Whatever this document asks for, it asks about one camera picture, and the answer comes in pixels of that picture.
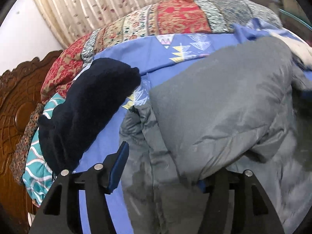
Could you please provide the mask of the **grey puffer jacket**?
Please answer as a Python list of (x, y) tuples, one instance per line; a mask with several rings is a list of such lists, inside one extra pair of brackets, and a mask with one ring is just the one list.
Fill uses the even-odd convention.
[(267, 36), (217, 50), (150, 90), (121, 124), (129, 144), (121, 183), (134, 233), (196, 233), (207, 195), (197, 182), (251, 170), (285, 233), (311, 207), (311, 83), (291, 49)]

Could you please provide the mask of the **teal white wavy pillow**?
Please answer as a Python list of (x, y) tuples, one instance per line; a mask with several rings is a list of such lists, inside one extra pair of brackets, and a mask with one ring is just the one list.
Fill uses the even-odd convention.
[(30, 149), (27, 155), (25, 171), (22, 175), (22, 181), (27, 189), (28, 195), (33, 201), (33, 204), (40, 206), (47, 192), (51, 188), (55, 174), (48, 166), (41, 150), (39, 140), (39, 128), (34, 133)]

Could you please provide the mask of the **brown floral cloth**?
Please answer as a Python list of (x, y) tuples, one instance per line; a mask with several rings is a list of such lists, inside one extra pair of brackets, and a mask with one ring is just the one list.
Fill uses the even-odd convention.
[(35, 110), (30, 115), (30, 120), (25, 127), (25, 131), (19, 142), (16, 144), (16, 150), (12, 157), (10, 170), (13, 180), (18, 185), (23, 185), (22, 176), (25, 172), (27, 156), (31, 147), (31, 142), (36, 130), (38, 129), (38, 119), (43, 113), (44, 105), (38, 103)]

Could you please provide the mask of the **carved wooden headboard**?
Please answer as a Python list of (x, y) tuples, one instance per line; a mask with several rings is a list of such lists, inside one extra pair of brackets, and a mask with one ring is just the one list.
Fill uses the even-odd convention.
[(25, 187), (14, 181), (10, 164), (30, 115), (40, 102), (45, 76), (60, 54), (49, 52), (42, 60), (35, 57), (1, 75), (1, 233), (28, 233), (27, 213), (36, 212)]

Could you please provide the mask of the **navy knit garment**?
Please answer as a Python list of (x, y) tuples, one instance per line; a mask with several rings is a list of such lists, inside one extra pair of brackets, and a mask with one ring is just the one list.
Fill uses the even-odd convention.
[(84, 152), (140, 83), (137, 67), (111, 58), (96, 59), (74, 81), (51, 118), (39, 117), (41, 151), (55, 175), (79, 165)]

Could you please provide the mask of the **white black fleece garment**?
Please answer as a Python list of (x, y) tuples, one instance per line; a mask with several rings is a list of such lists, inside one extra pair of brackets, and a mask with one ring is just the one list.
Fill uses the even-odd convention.
[(277, 37), (283, 41), (291, 52), (301, 60), (306, 70), (311, 70), (311, 46), (299, 36), (285, 28), (282, 30), (269, 30), (268, 32), (271, 36)]

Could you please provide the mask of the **red patchwork quilt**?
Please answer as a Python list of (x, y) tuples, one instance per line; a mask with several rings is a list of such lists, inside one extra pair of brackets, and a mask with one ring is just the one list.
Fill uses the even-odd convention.
[(273, 10), (250, 0), (168, 0), (145, 6), (69, 45), (45, 76), (41, 102), (55, 93), (65, 97), (74, 77), (106, 48), (151, 35), (233, 33), (232, 24), (247, 25), (253, 18), (283, 27)]

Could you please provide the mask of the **glass side table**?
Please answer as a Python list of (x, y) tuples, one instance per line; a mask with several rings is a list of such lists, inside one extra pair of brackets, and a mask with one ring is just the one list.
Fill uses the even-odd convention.
[(297, 34), (311, 47), (311, 25), (295, 14), (286, 11), (280, 0), (251, 1), (266, 6), (276, 12), (285, 28)]

